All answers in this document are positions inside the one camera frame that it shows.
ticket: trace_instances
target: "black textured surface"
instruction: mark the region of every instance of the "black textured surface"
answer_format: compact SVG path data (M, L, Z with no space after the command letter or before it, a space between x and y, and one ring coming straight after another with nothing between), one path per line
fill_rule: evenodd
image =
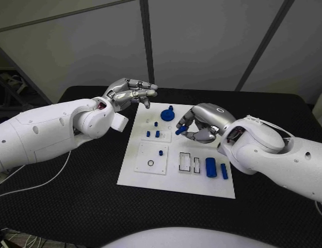
M102 95L105 87L75 86L62 101ZM322 142L322 128L300 97L231 91L159 89L154 102L211 102L236 118L250 114L296 136ZM277 247L322 247L322 217L313 201L279 187L260 173L233 167L236 199L116 185L136 105L121 112L129 122L122 133L72 152L57 179L44 187L0 198L0 225L67 243L100 246L122 236L165 226L226 231ZM29 165L1 186L0 194L46 182L66 154Z

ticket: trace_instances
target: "blue cylinder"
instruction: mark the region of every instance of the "blue cylinder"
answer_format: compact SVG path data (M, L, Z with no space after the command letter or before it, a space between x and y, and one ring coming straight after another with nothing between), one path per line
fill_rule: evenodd
M205 167L207 167L207 177L217 177L217 166L215 166L215 159L207 158L205 159Z
M171 121L174 119L174 107L169 106L167 110L162 111L161 113L161 118L164 121Z
M175 135L180 135L184 131L187 131L187 126L181 126L181 128L175 131Z
M228 179L227 177L227 170L226 170L226 164L221 164L221 172L223 172L223 178Z

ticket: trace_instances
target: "white board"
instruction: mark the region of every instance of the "white board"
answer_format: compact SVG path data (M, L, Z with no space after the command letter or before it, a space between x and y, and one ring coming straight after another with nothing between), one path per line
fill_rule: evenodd
M175 118L172 121L164 121L161 112L169 105L174 106ZM175 135L175 125L191 107L191 105L151 103L151 109L146 110L142 104L138 106L118 185L234 199L230 162L217 152L220 137L213 143L200 144L182 135ZM197 130L197 126L192 125L190 131L197 132ZM156 131L161 133L159 138L155 138ZM180 153L190 153L190 173L180 171ZM194 173L194 161L198 161L194 158L200 159L200 173ZM218 176L214 178L207 177L205 158L214 158L217 162ZM228 179L223 179L221 163L226 164Z

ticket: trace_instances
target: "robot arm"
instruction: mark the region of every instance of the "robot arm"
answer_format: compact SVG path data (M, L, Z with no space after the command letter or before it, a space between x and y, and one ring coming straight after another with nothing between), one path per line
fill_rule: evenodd
M243 173L263 173L280 187L322 202L322 143L293 135L282 138L267 126L276 125L251 116L236 120L214 104L194 106L177 127L187 129L192 121L200 132L182 135L210 143L220 134L218 152Z
M0 172L46 161L100 138L109 127L123 131L128 119L116 112L131 102L149 108L156 85L121 79L102 97L53 104L20 113L0 124Z

